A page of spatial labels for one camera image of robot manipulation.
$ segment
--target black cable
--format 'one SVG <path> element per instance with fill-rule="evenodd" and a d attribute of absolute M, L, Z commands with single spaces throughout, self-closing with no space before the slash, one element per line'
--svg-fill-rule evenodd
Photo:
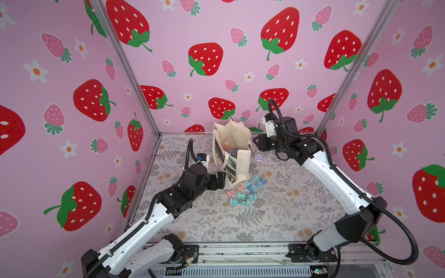
<path fill-rule="evenodd" d="M 414 238 L 413 234 L 411 233 L 411 231 L 402 223 L 402 221 L 400 221 L 397 217 L 395 217 L 392 213 L 390 213 L 389 211 L 387 211 L 386 209 L 382 208 L 379 204 L 377 204 L 374 200 L 370 199 L 365 193 L 363 193 L 357 186 L 355 186 L 355 184 L 350 181 L 345 175 L 343 175 L 342 172 L 340 172 L 340 170 L 337 168 L 337 165 L 334 164 L 334 162 L 332 161 L 332 157 L 331 157 L 331 153 L 329 151 L 329 146 L 326 143 L 326 141 L 321 138 L 318 135 L 314 135 L 314 134 L 305 134 L 305 135 L 293 135 L 290 134 L 289 131 L 287 130 L 287 126 L 284 123 L 284 119 L 283 116 L 281 115 L 281 112 L 279 110 L 279 107 L 277 106 L 275 100 L 273 99 L 269 99 L 269 103 L 272 102 L 275 106 L 275 109 L 278 113 L 278 117 L 281 120 L 281 123 L 283 124 L 283 128 L 284 131 L 286 132 L 286 134 L 290 137 L 296 137 L 296 138 L 306 138 L 306 137 L 312 137 L 312 138 L 316 138 L 318 139 L 322 144 L 323 147 L 325 149 L 325 153 L 328 157 L 328 163 L 330 165 L 330 167 L 352 188 L 354 189 L 355 192 L 357 192 L 357 194 L 359 194 L 364 200 L 368 201 L 371 205 L 373 205 L 374 207 L 376 207 L 378 210 L 380 210 L 382 213 L 386 214 L 391 220 L 393 220 L 402 230 L 403 232 L 406 234 L 406 236 L 408 237 L 409 243 L 411 245 L 411 254 L 408 258 L 400 260 L 400 259 L 396 259 L 393 258 L 385 253 L 383 253 L 382 251 L 380 251 L 378 248 L 376 248 L 374 245 L 372 245 L 371 243 L 365 243 L 367 246 L 369 246 L 373 251 L 375 251 L 377 254 L 379 254 L 380 256 L 384 257 L 385 259 L 387 259 L 390 262 L 399 264 L 399 265 L 409 265 L 414 263 L 417 258 L 419 257 L 419 247 L 417 246 L 417 242 L 416 239 Z"/>

